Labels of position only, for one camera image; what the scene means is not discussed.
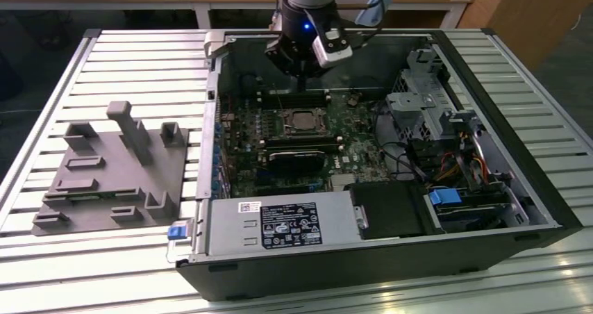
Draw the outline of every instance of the motherboard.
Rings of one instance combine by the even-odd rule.
[[[226,104],[223,125],[232,197],[339,191],[384,181],[374,106],[355,90],[271,91]]]

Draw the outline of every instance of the metal bracket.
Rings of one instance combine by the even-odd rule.
[[[206,34],[205,53],[207,58],[215,58],[224,52],[226,38],[226,32],[216,29]]]

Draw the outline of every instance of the green circuit board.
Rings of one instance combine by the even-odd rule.
[[[282,192],[292,188],[308,192],[332,191],[331,177],[336,174],[354,174],[358,182],[384,181],[390,178],[374,138],[371,108],[376,101],[355,102],[352,105],[350,92],[332,92],[331,96],[332,102],[327,108],[299,109],[323,113],[324,132],[343,137],[344,150],[327,154],[323,170],[311,176],[270,176],[270,170],[262,162],[264,153],[258,144],[263,135],[284,135],[282,111],[262,110],[250,100],[238,107],[234,120],[226,124],[232,197],[255,197],[268,190]]]

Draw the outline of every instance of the floor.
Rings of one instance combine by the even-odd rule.
[[[214,12],[215,27],[248,27],[252,21],[263,28],[270,12]],[[75,11],[0,12],[0,53],[21,75],[25,91],[0,101],[0,179],[11,167],[47,98],[89,28],[159,29],[197,28],[191,11]],[[593,6],[583,13],[576,28],[535,72],[552,95],[572,114],[587,133],[593,135]]]

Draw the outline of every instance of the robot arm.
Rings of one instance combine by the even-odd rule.
[[[351,19],[375,26],[386,12],[386,0],[368,2]],[[347,35],[336,0],[282,0],[280,18],[282,34],[268,44],[267,55],[276,67],[300,80],[322,76],[367,41]]]

